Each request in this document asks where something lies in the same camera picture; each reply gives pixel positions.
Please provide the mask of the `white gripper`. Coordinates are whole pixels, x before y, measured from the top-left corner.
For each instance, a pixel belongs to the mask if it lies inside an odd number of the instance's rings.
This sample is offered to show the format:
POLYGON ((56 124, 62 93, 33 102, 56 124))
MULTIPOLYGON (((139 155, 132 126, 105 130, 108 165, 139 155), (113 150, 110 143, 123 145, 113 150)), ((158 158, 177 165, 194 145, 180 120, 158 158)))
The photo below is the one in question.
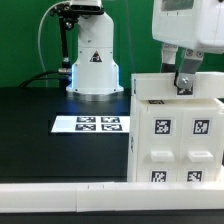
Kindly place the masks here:
POLYGON ((178 47, 188 48, 182 52, 174 85, 190 89, 203 52, 224 53, 224 0, 154 0, 152 36, 164 42, 162 73, 176 70, 178 47))

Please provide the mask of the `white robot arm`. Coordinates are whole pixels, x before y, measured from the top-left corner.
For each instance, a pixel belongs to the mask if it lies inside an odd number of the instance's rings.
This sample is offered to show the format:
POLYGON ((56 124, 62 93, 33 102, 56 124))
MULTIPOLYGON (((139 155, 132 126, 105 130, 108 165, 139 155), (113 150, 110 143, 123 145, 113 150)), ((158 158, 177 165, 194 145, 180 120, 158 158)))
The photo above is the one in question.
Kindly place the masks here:
MULTIPOLYGON (((86 96, 121 92, 113 60, 114 24, 102 0, 70 0, 68 7, 79 32, 67 90, 86 96)), ((224 96, 224 73, 198 70, 206 53, 224 53, 224 0, 154 0, 152 37, 162 43, 161 71, 134 74, 135 95, 142 100, 224 96)))

